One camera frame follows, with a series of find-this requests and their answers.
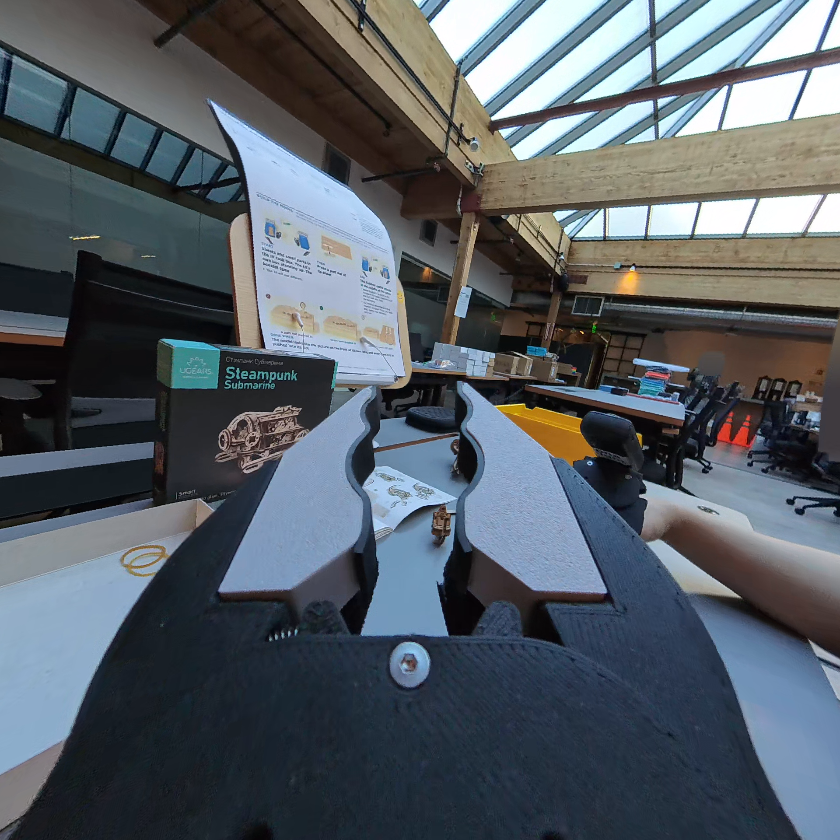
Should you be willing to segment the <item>shallow cardboard tray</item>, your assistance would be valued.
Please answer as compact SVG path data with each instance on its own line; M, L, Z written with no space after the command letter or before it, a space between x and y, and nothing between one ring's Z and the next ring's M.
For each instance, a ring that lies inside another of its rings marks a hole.
M213 511L201 500L142 501L2 530L2 837L53 770L102 657L153 578L131 576L120 556L153 543L171 556Z

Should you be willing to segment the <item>white printed instruction sheet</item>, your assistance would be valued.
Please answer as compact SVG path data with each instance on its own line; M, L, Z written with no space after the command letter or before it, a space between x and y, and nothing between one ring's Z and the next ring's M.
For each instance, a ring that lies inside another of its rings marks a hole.
M380 218L347 185L207 105L244 181L263 346L329 358L341 384L397 383L400 301Z

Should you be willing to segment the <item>black oval mesh pad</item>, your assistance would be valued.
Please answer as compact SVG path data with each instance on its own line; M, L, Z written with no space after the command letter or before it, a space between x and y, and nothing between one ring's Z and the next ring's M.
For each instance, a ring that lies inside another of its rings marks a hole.
M432 434L456 432L455 411L441 406L413 406L406 411L406 425Z

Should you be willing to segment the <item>open assembly instruction booklet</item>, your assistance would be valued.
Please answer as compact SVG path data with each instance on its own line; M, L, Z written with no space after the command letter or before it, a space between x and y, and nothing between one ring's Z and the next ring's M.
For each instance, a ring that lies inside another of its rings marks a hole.
M377 542L393 533L415 511L453 510L455 496L390 467L375 468L363 489L371 501L374 538Z

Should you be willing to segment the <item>long white work table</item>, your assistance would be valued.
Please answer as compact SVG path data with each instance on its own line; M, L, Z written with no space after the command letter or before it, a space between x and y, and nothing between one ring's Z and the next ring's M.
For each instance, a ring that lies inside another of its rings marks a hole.
M680 403L633 394L615 395L577 386L526 385L523 399L527 407L574 413L580 418L590 412L615 414L629 420L644 437L663 432L677 434L686 423L686 409Z

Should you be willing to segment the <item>stack of white boxes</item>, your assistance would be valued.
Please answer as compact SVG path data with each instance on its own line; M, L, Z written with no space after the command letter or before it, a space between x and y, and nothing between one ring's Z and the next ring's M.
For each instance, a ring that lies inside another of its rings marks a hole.
M494 375L495 359L496 355L486 350L436 342L429 366L438 371L488 377Z

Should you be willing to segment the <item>yellow plastic bin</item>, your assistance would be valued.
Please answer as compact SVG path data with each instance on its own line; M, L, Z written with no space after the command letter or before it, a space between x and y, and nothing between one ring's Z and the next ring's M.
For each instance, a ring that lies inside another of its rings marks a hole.
M552 457L563 459L570 465L595 457L595 451L581 433L580 417L541 407L528 408L524 404L499 405L497 408Z

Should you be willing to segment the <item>group of yellow rubber bands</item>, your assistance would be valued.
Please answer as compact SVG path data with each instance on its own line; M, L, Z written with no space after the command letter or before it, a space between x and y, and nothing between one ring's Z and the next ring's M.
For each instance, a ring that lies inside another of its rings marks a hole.
M119 558L121 567L131 576L150 578L167 561L170 554L162 544L144 544L126 550Z

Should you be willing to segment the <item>person's right forearm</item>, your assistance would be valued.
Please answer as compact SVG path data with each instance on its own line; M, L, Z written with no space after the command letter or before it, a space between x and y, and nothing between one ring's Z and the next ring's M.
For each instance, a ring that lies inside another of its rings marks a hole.
M777 622L839 656L839 557L668 500L647 504L642 538L662 541Z

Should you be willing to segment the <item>black teal model kit box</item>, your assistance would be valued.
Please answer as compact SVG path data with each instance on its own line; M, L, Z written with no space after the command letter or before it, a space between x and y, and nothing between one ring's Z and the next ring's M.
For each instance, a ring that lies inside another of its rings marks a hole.
M157 344L153 500L219 501L329 415L337 374L318 354L180 339Z

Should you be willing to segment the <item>wooden document stand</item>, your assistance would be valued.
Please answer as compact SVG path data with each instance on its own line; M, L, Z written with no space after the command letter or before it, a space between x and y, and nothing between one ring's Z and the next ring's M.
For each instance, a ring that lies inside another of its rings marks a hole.
M259 310L254 267L253 240L249 214L242 213L232 221L228 230L228 254L233 282L234 330L236 344L247 349L264 349L264 337L259 322ZM394 279L398 338L405 373L392 376L393 381L381 383L383 390L395 391L408 386L412 372L410 341L408 336L405 294L402 282Z

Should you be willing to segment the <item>black high-back office chair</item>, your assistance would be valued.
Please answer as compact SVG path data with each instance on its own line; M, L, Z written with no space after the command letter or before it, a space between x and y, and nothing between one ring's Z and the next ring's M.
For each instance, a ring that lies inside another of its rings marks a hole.
M231 344L232 293L78 251L56 380L57 449L154 440L161 339Z

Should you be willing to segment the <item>stack of colourful trays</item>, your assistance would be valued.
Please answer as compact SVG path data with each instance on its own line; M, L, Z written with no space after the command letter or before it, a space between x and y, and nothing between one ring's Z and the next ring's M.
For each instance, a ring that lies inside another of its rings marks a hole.
M639 396L659 398L665 394L673 373L689 373L690 369L677 364L668 364L641 358L633 359L635 366L645 368L644 376L640 379L637 394Z

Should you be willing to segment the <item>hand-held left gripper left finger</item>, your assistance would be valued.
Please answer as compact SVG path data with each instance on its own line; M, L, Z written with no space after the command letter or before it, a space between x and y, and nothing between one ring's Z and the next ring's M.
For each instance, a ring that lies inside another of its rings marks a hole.
M279 462L218 594L229 602L283 602L301 616L326 601L366 617L379 573L372 504L380 390L367 386Z

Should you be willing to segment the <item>silver ventilation duct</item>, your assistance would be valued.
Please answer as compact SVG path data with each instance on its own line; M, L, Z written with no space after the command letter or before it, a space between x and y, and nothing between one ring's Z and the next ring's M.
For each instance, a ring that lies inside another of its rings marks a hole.
M640 319L660 319L676 322L680 319L691 322L715 323L719 326L785 327L794 329L834 330L837 317L808 316L795 313L753 311L740 308L702 308L690 306L656 305L605 301L600 316L616 316Z

